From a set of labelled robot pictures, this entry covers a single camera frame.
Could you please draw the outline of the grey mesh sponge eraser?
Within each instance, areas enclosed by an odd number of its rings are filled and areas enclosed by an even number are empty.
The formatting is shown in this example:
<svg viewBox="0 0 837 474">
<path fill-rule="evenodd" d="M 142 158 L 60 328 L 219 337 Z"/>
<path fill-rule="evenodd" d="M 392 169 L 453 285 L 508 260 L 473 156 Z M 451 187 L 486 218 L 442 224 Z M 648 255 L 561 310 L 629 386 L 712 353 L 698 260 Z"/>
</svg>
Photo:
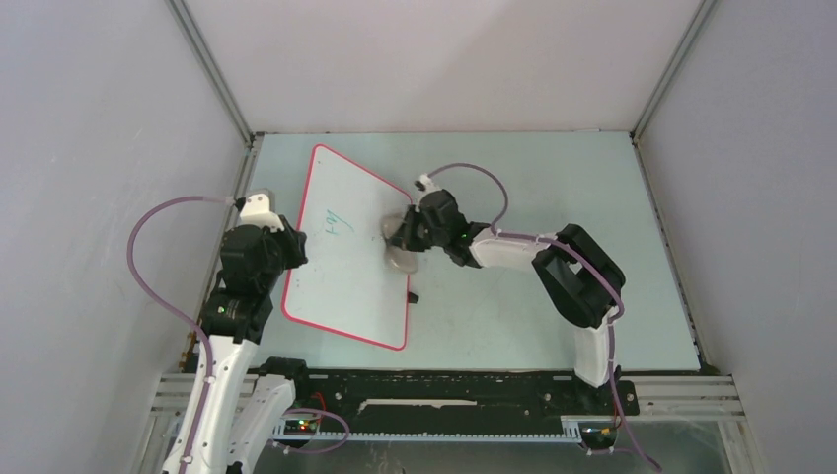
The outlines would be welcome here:
<svg viewBox="0 0 837 474">
<path fill-rule="evenodd" d="M 393 269 L 406 275 L 412 275 L 419 269 L 416 255 L 390 242 L 390 238 L 395 235 L 401 223 L 402 215 L 399 213 L 391 213 L 381 219 L 381 233 L 386 244 L 384 257 Z"/>
</svg>

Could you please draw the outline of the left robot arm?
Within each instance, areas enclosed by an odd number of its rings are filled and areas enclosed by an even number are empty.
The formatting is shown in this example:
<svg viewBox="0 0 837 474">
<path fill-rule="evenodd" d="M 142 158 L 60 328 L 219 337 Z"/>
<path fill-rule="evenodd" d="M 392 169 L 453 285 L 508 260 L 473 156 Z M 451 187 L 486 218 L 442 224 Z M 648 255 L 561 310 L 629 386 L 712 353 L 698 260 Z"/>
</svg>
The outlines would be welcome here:
<svg viewBox="0 0 837 474">
<path fill-rule="evenodd" d="M 287 270 L 306 263 L 304 233 L 282 215 L 244 217 L 225 232 L 222 269 L 202 310 L 207 343 L 165 473 L 249 473 L 281 415 L 312 398 L 302 359 L 272 356 L 258 369 L 255 390 L 237 409 L 245 377 L 273 305 L 271 293 Z"/>
</svg>

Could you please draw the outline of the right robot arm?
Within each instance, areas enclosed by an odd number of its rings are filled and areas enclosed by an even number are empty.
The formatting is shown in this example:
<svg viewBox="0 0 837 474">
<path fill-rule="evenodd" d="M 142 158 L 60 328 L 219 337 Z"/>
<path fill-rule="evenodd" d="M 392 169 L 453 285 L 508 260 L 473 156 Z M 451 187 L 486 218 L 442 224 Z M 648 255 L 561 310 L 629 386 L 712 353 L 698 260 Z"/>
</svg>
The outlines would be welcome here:
<svg viewBox="0 0 837 474">
<path fill-rule="evenodd" d="M 440 248 L 460 267 L 536 276 L 573 330 L 573 372 L 579 379 L 573 388 L 575 403 L 598 413 L 612 402 L 613 325 L 625 312 L 626 277 L 584 228 L 569 224 L 551 235 L 501 231 L 494 224 L 468 220 L 455 197 L 438 190 L 403 213 L 383 217 L 381 231 L 391 266 L 406 274 L 417 271 L 418 253 Z"/>
</svg>

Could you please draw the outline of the pink-framed whiteboard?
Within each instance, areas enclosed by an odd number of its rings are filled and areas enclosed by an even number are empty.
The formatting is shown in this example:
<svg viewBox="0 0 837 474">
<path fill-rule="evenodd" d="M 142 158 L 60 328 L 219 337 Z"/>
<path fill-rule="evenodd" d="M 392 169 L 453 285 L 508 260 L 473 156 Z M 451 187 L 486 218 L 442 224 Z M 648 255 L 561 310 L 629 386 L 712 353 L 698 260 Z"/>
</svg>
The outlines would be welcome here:
<svg viewBox="0 0 837 474">
<path fill-rule="evenodd" d="M 402 213 L 409 194 L 333 148 L 313 147 L 297 229 L 307 263 L 286 275 L 285 317 L 366 344 L 407 344 L 410 278 L 385 259 L 383 217 Z"/>
</svg>

